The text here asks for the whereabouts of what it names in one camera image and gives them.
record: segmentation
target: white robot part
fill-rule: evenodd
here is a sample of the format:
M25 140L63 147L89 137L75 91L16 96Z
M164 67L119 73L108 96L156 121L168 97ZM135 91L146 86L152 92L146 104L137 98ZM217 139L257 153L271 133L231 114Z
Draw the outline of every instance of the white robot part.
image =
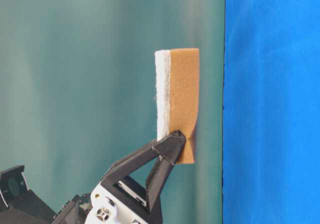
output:
M121 185L124 189L128 189L123 183ZM100 183L93 190L90 198L92 210L89 212L85 224L148 224Z

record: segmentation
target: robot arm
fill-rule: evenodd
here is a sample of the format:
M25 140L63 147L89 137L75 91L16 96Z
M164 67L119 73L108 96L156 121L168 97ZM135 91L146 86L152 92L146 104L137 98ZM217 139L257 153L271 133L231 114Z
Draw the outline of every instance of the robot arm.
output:
M76 195L58 214L43 203L42 205L50 212L47 210L45 218L41 217L39 221L44 224L162 224L160 194L185 143L186 138L179 131L173 132L160 141L151 141L115 162L91 194L84 194L81 197ZM130 174L155 158L157 161L146 179L144 188L131 178ZM19 168L15 173L23 176L24 166L22 169L21 166ZM12 170L6 170L3 173L10 176ZM7 180L9 179L6 178L5 185L0 186L1 193L3 194L2 189L6 189L6 185L11 185L13 190L11 193L14 194L17 187L13 182L9 184ZM20 184L22 187L19 190L28 192L26 181ZM8 215L11 210L10 203L21 196L20 193L15 195L16 197L13 198L1 197L3 203L0 200L0 223L20 223L15 221L16 215ZM34 210L30 217L39 216L36 212ZM23 224L31 223L37 224L31 221L23 222Z

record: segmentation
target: white scrubbing pad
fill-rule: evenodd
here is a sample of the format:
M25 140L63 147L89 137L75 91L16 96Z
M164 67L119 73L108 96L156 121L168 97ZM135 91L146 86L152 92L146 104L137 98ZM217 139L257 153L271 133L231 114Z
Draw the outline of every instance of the white scrubbing pad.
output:
M170 50L155 52L157 140L169 134L170 122Z

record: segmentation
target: tan sponge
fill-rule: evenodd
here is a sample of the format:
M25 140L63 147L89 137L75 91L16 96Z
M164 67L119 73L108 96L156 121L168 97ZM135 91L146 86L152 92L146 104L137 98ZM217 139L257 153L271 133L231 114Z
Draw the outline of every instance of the tan sponge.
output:
M199 49L160 50L155 55L157 139L181 131L186 144L177 163L194 163L199 108Z

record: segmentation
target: black plastic bracket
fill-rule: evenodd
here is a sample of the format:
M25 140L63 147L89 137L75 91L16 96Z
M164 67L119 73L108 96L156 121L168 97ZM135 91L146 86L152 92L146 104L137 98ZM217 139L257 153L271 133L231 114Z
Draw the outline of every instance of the black plastic bracket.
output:
M101 185L147 223L161 224L160 194L185 143L186 138L180 131L173 132L160 141L151 141L116 161L102 178ZM144 188L129 175L154 158L157 158L157 161L146 179ZM119 181L144 198L146 207L121 189Z

